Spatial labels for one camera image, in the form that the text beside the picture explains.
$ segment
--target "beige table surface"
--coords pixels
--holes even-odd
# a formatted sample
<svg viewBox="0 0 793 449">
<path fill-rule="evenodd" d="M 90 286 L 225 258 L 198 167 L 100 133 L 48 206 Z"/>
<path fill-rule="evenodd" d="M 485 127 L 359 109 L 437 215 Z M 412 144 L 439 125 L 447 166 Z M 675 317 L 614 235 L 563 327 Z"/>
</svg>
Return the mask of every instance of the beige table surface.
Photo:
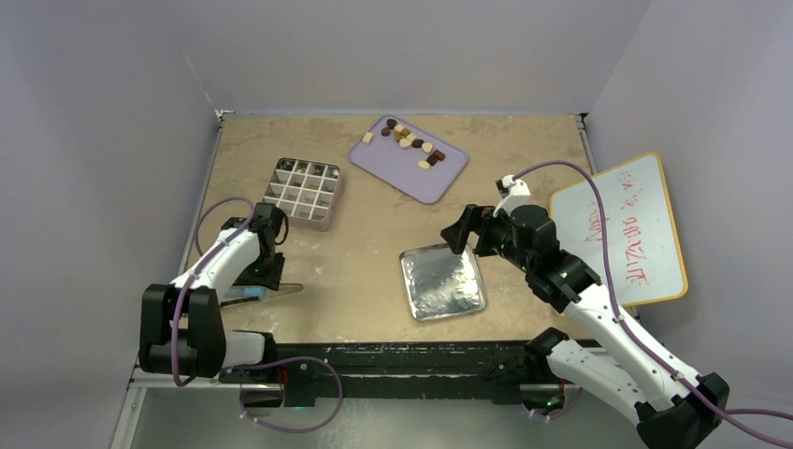
<svg viewBox="0 0 793 449">
<path fill-rule="evenodd" d="M 377 116 L 226 117 L 204 208 L 227 196 L 260 199 L 282 157 L 336 164 L 344 178 L 330 229 L 293 227 L 279 247 L 286 257 L 281 281 L 303 283 L 304 291 L 223 309 L 227 330 L 271 331 L 279 342 L 527 340 L 548 326 L 588 337 L 536 299 L 521 273 L 498 257 L 479 259 L 487 294 L 483 311 L 419 323 L 411 315 L 398 260 L 405 250 L 441 243 L 440 230 L 466 204 L 496 204 L 495 180 L 504 175 L 551 159 L 588 167 L 572 117 L 404 117 L 469 154 L 468 165 L 434 205 L 419 203 L 347 159 Z M 544 207 L 552 192 L 579 180 L 565 167 L 526 177 L 531 202 Z M 245 214 L 243 203 L 214 211 L 200 230 L 204 246 L 229 216 Z M 195 258 L 193 250 L 190 262 Z"/>
</svg>

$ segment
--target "lavender cutting board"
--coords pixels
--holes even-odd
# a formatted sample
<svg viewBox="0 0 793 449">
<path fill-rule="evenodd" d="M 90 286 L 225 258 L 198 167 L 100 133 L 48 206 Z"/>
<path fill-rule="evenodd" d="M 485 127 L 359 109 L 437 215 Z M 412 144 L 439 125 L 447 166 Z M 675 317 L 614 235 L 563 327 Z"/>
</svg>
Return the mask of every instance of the lavender cutting board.
<svg viewBox="0 0 793 449">
<path fill-rule="evenodd" d="M 433 147 L 446 154 L 446 159 L 438 161 L 429 170 L 419 168 L 419 161 L 426 160 L 429 154 L 421 148 L 403 150 L 393 135 L 381 136 L 380 131 L 388 119 L 402 123 L 417 138 L 432 143 Z M 393 115 L 383 115 L 368 131 L 374 135 L 371 143 L 358 140 L 350 149 L 348 157 L 353 164 L 425 204 L 438 201 L 469 161 L 466 152 Z"/>
</svg>

